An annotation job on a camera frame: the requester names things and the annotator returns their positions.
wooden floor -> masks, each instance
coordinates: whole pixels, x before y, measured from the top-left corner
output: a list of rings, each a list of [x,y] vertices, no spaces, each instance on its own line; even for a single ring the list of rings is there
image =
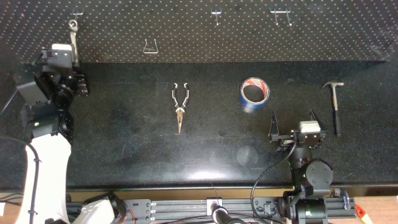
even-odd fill
[[[398,201],[395,196],[388,197],[355,197],[356,203],[368,213],[373,223],[398,223]],[[19,213],[19,207],[6,204],[1,224],[14,223]],[[344,220],[329,220],[332,224],[361,224],[359,218]]]

black tabletop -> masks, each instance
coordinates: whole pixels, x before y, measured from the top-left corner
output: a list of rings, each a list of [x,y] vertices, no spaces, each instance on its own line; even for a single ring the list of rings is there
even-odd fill
[[[249,187],[286,152],[267,142],[271,114],[281,134],[309,120],[312,108],[329,132],[313,151],[334,168],[333,185],[398,184],[398,63],[86,63],[91,95],[76,97],[68,189]],[[23,68],[22,75],[29,75]],[[265,107],[245,113],[239,87],[248,77],[267,82]],[[333,135],[330,80],[337,89],[342,136]],[[171,98],[187,82],[190,102],[182,133]],[[2,105],[12,83],[2,76]],[[182,101],[182,88],[177,98]],[[0,118],[0,134],[22,136],[17,95]],[[23,146],[0,141],[0,189],[24,186]],[[291,186],[287,163],[271,169],[263,187]]]

pegboard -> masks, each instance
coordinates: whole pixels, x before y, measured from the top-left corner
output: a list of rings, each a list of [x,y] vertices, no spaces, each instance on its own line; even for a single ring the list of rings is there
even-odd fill
[[[398,46],[394,0],[22,1],[0,3],[0,41],[21,62],[70,43],[78,18],[83,62],[388,60]],[[270,9],[290,9],[278,14]],[[221,11],[216,17],[211,11]],[[145,40],[158,54],[144,54]]]

pliers handle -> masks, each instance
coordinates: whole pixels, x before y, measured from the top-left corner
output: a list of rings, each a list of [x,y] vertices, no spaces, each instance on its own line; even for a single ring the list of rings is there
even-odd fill
[[[173,89],[172,89],[172,98],[173,98],[173,103],[174,103],[174,107],[175,107],[175,112],[177,112],[178,110],[182,110],[182,112],[185,112],[185,109],[188,106],[188,101],[189,101],[189,87],[188,87],[188,83],[184,83],[184,88],[185,88],[185,99],[184,102],[182,102],[182,105],[180,106],[177,102],[177,99],[175,97],[175,92],[177,91],[177,87],[178,85],[176,83],[174,83],[173,85]]]

blue tape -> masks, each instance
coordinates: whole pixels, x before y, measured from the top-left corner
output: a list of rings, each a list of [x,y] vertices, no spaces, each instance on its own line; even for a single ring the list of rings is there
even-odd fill
[[[264,94],[264,99],[262,101],[253,102],[246,98],[246,96],[244,95],[243,89],[249,85],[256,85],[257,87],[259,87],[262,90],[262,92]],[[266,101],[268,100],[269,96],[270,96],[270,91],[269,91],[269,87],[268,87],[267,83],[264,80],[262,80],[260,78],[256,78],[256,77],[251,77],[251,78],[248,78],[247,80],[245,80],[242,83],[241,91],[239,94],[242,105],[246,108],[255,109],[255,110],[263,108]]]

